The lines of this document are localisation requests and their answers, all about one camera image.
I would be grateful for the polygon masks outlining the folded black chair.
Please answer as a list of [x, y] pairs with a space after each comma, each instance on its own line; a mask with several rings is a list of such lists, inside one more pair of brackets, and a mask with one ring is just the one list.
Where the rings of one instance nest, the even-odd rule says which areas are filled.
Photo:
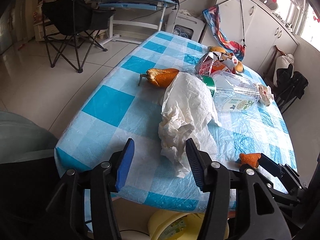
[[283, 114], [297, 99], [302, 98], [309, 82], [304, 75], [293, 70], [293, 64], [289, 64], [287, 68], [279, 68], [276, 74], [275, 102]]

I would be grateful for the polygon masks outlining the blue white study desk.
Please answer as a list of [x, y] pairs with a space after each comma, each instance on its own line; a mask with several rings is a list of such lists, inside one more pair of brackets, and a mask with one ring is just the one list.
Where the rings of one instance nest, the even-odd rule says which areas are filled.
[[[109, 42], [125, 42], [131, 44], [141, 44], [141, 38], [122, 37], [125, 31], [119, 33], [114, 31], [114, 27], [137, 27], [140, 30], [149, 29], [160, 31], [162, 29], [164, 15], [169, 7], [177, 3], [172, 0], [89, 0], [92, 5], [97, 5], [100, 9], [117, 9], [118, 12], [112, 16], [108, 23], [107, 36], [101, 44]], [[152, 16], [159, 12], [160, 17], [157, 23], [143, 21], [146, 16]]]

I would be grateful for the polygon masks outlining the yellow trash bin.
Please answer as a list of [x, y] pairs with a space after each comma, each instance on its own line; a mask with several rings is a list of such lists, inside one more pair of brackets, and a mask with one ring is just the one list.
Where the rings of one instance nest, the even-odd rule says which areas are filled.
[[150, 239], [197, 239], [204, 213], [156, 211], [148, 221]]

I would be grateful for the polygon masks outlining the small crumpled tissue wad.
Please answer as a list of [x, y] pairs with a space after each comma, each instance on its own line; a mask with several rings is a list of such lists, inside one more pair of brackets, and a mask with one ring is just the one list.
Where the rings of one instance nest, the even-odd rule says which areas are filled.
[[274, 95], [272, 94], [271, 88], [265, 85], [257, 85], [259, 92], [259, 102], [265, 105], [266, 107], [274, 101]]

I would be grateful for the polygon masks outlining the orange peel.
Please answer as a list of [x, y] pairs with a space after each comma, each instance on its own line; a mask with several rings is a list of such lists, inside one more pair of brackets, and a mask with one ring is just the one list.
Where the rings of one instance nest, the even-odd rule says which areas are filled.
[[253, 168], [258, 168], [261, 154], [260, 153], [249, 153], [249, 154], [240, 153], [239, 158], [240, 158], [241, 165], [248, 164]]
[[147, 70], [147, 80], [156, 87], [167, 88], [180, 71], [175, 68]]

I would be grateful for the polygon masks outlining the white tissue paper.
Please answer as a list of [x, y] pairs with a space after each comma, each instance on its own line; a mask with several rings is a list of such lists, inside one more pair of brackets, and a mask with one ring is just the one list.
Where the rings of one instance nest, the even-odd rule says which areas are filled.
[[171, 161], [175, 176], [184, 178], [191, 171], [185, 150], [189, 138], [211, 159], [216, 158], [217, 144], [208, 124], [212, 121], [220, 126], [221, 122], [209, 88], [196, 75], [177, 74], [164, 93], [161, 115], [158, 127], [161, 155]]

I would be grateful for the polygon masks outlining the white low drawer cabinet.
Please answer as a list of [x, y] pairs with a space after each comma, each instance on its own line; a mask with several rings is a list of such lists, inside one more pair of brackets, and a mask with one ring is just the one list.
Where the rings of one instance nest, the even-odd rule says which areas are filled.
[[55, 34], [58, 33], [58, 29], [52, 24], [50, 20], [45, 20], [44, 22], [38, 22], [33, 25], [35, 40], [37, 42], [44, 41], [45, 34]]

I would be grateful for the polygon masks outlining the yellow mango right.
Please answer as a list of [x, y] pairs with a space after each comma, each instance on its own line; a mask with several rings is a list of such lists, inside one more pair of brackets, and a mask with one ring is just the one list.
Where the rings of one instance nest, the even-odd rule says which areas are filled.
[[237, 65], [234, 67], [235, 70], [239, 73], [243, 73], [244, 72], [244, 67], [241, 61], [238, 61]]

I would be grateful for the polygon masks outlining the white bag on chair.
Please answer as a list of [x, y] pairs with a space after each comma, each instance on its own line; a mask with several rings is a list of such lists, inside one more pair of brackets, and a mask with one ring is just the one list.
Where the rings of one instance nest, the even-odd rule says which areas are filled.
[[294, 63], [294, 56], [292, 54], [286, 54], [286, 55], [281, 55], [276, 59], [276, 65], [274, 69], [274, 75], [273, 75], [273, 84], [275, 87], [278, 87], [277, 85], [277, 80], [278, 80], [278, 70], [287, 70], [289, 67], [289, 64]]

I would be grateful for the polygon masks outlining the black folding camp chair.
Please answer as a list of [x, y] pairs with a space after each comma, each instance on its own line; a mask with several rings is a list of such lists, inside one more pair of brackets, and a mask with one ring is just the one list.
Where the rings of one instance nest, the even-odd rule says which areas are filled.
[[[65, 59], [78, 73], [83, 72], [84, 64], [93, 46], [107, 51], [97, 41], [102, 30], [108, 28], [114, 9], [93, 8], [85, 0], [55, 0], [44, 2], [41, 7], [42, 18], [47, 18], [58, 29], [58, 33], [45, 34], [44, 43], [50, 66], [55, 67], [59, 58]], [[79, 59], [77, 39], [90, 43], [82, 61]]]

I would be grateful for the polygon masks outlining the yellow mango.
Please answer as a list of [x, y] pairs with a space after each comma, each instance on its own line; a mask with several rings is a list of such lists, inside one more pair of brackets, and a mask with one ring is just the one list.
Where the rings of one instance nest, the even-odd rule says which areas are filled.
[[244, 67], [241, 61], [238, 61], [237, 65], [234, 67], [235, 70], [239, 73], [243, 73], [244, 72]]
[[209, 46], [208, 47], [209, 52], [219, 52], [219, 53], [225, 53], [225, 48], [219, 47], [219, 46]]

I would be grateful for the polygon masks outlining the clear plastic bottle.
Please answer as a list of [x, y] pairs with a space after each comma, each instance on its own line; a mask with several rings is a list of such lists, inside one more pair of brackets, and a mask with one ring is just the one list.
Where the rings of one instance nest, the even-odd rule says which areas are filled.
[[210, 76], [197, 77], [209, 88], [219, 112], [247, 111], [260, 99], [255, 84], [241, 75], [218, 70]]

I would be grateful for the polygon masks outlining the blue checkered tablecloth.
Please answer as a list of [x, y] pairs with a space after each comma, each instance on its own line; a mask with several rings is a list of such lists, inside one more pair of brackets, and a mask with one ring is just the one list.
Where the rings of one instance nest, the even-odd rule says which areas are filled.
[[[107, 161], [122, 150], [127, 139], [135, 142], [135, 154], [121, 198], [159, 209], [203, 212], [208, 194], [196, 186], [193, 176], [178, 178], [173, 164], [161, 155], [158, 126], [164, 90], [140, 74], [150, 68], [176, 68], [193, 72], [207, 47], [195, 41], [159, 31], [127, 55], [101, 81], [75, 115], [55, 148], [59, 174], [69, 168], [80, 172]], [[296, 168], [287, 126], [275, 103], [257, 103], [245, 112], [221, 112], [221, 122], [208, 129], [217, 144], [217, 160], [238, 168], [242, 153], [263, 153], [279, 164]]]

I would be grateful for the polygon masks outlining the yellow mango left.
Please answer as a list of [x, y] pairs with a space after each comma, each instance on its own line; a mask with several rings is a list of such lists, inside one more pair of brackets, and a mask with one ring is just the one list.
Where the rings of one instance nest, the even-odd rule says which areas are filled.
[[209, 52], [219, 52], [219, 53], [225, 53], [225, 48], [219, 47], [219, 46], [209, 46], [208, 47]]

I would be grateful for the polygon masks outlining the white storage cabinet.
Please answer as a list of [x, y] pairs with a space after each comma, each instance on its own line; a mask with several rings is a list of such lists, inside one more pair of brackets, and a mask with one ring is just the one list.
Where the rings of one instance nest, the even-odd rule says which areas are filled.
[[242, 63], [260, 75], [266, 73], [272, 57], [279, 48], [293, 54], [298, 41], [276, 19], [267, 7], [257, 0], [212, 0], [220, 9], [220, 28], [228, 40], [245, 39], [246, 49]]

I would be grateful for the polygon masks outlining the colorful hanging tote bag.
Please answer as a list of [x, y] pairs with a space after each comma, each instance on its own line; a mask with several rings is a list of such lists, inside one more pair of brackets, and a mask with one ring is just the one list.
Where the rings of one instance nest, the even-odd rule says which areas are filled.
[[220, 17], [220, 7], [219, 5], [222, 5], [223, 3], [227, 3], [230, 0], [225, 0], [223, 2], [217, 3], [216, 5], [204, 9], [202, 12], [204, 19], [206, 20], [206, 23], [209, 25], [210, 30], [212, 32], [213, 37], [216, 39], [218, 44], [225, 48], [226, 51], [231, 52], [235, 55], [235, 57], [242, 61], [245, 57], [245, 23], [244, 23], [244, 12], [243, 12], [243, 6], [242, 6], [242, 0], [238, 0], [240, 3], [240, 15], [241, 15], [241, 27], [242, 27], [242, 40], [241, 42], [236, 42], [229, 40], [224, 33], [222, 32], [220, 28], [221, 24], [221, 17]]

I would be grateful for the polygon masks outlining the red white snack wrapper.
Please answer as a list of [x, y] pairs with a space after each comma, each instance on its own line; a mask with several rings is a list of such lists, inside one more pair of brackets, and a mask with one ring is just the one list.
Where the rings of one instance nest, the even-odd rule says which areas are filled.
[[217, 71], [236, 74], [237, 71], [234, 67], [238, 61], [233, 53], [208, 52], [199, 59], [195, 66], [195, 72], [204, 76], [211, 76]]

